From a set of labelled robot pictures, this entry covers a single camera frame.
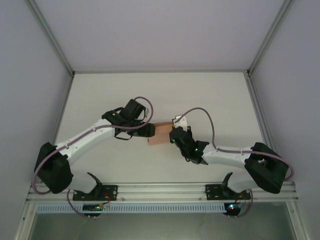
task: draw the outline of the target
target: gray wall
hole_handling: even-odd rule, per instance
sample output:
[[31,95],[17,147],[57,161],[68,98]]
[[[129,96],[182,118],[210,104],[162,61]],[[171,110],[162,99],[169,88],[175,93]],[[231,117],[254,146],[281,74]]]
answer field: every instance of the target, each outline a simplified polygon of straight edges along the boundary
[[70,78],[24,1],[2,1],[0,33],[0,239],[9,240]]
[[295,170],[297,192],[320,238],[320,1],[297,0],[253,80],[278,152]]
[[76,71],[247,69],[282,0],[36,0]]

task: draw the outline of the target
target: red wire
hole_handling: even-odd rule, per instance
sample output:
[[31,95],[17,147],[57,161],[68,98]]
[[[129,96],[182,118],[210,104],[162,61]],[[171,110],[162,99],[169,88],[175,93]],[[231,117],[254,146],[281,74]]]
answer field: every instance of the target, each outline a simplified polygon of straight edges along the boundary
[[107,202],[107,204],[110,204],[110,200],[111,200],[111,198],[110,198],[109,193],[104,192],[104,193],[103,193],[103,195],[105,195],[105,196],[107,196],[107,197],[108,197],[108,202]]
[[235,202],[234,203],[236,203],[238,200],[239,200],[239,196],[242,196],[243,197],[243,199],[244,199],[244,204],[242,205],[242,206],[244,206],[245,204],[246,204],[246,197],[245,197],[245,195],[243,194],[243,193],[239,193],[238,194],[238,196],[237,196],[237,198],[236,198],[236,200],[235,200]]

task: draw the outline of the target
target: metal bracket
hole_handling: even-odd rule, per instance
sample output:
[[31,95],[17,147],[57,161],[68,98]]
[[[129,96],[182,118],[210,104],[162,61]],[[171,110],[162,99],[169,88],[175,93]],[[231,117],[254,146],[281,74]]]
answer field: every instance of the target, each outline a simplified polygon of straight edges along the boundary
[[[223,188],[221,187],[221,184],[205,185],[205,193],[206,193],[206,199],[208,201],[209,200],[229,200],[229,201],[237,200],[237,198],[225,196],[225,194],[223,193]],[[242,191],[241,193],[239,193],[238,199],[250,200],[251,199],[250,192]]]
[[73,192],[73,201],[116,201],[118,195],[118,185],[102,185],[98,196],[82,191]]

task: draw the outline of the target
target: metal frame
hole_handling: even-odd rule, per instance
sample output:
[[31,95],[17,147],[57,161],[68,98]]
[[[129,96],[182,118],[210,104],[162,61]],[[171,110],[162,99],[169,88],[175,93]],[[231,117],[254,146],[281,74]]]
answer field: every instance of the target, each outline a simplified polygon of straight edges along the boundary
[[48,42],[50,43],[52,49],[54,50],[55,54],[59,58],[60,62],[63,64],[67,72],[69,73],[70,77],[73,77],[74,71],[71,68],[64,52],[62,51],[58,41],[56,40],[53,32],[49,28],[49,25],[42,15],[39,7],[37,6],[34,0],[24,0],[26,5],[29,7],[32,15],[34,16],[35,20],[39,24],[40,28],[42,29],[44,35],[46,36]]
[[[46,35],[50,45],[54,52],[58,56],[65,69],[68,71],[71,81],[68,92],[63,106],[61,107],[61,113],[59,115],[57,124],[54,130],[53,142],[56,141],[58,131],[60,128],[61,120],[65,111],[65,107],[68,101],[70,89],[72,86],[75,72],[70,66],[67,58],[65,57],[60,45],[58,44],[53,32],[50,30],[45,18],[39,10],[35,0],[25,0],[27,6],[38,22],[39,26]],[[77,74],[92,74],[92,73],[194,73],[194,72],[243,72],[248,87],[248,91],[251,97],[252,105],[255,111],[255,115],[259,124],[263,141],[271,148],[275,149],[272,141],[268,123],[262,109],[262,104],[259,99],[255,83],[252,79],[253,72],[257,69],[261,62],[264,54],[268,50],[269,45],[274,39],[281,23],[285,19],[289,12],[294,0],[283,0],[283,3],[269,28],[249,70],[214,70],[214,69],[199,69],[199,70],[139,70],[139,71],[77,71]],[[161,204],[208,204],[208,203],[221,203],[221,201],[207,201],[205,193],[205,185],[211,183],[118,183],[118,200],[116,204],[150,204],[150,203],[161,203]],[[40,191],[44,191],[46,187],[42,184],[38,184]],[[32,231],[32,225],[35,219],[38,206],[42,204],[54,205],[54,204],[65,204],[67,191],[63,191],[59,194],[47,194],[40,196],[34,193],[30,189],[26,199],[21,218],[19,220],[14,240],[27,240]],[[310,240],[311,232],[305,224],[305,216],[302,214],[298,195],[296,193],[295,184],[293,182],[286,182],[283,184],[281,192],[279,194],[271,194],[261,189],[255,189],[253,191],[253,197],[255,202],[286,202],[288,215],[292,222],[292,228],[298,240]]]
[[259,63],[261,62],[262,58],[264,57],[266,51],[268,50],[271,42],[275,38],[281,24],[283,23],[284,19],[286,18],[290,8],[295,0],[283,0],[283,3],[273,20],[268,32],[266,33],[262,44],[256,53],[250,67],[249,67],[249,76],[251,77],[254,74],[254,71],[257,69]]

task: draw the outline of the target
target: white backdrop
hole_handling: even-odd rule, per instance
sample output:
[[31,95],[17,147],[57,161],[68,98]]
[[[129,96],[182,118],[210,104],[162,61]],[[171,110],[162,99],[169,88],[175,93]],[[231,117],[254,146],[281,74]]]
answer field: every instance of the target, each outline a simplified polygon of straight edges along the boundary
[[24,1],[0,8],[0,239],[12,240],[70,76]]
[[[102,114],[144,96],[154,106],[152,123],[170,121],[193,107],[208,110],[219,146],[251,147],[262,137],[242,72],[76,74],[57,143],[93,125]],[[196,140],[210,141],[210,122],[201,111],[187,115]],[[223,165],[186,162],[170,143],[149,146],[146,138],[111,139],[84,155],[73,168],[103,182],[219,182],[231,171]]]
[[248,69],[283,0],[35,0],[75,71]]

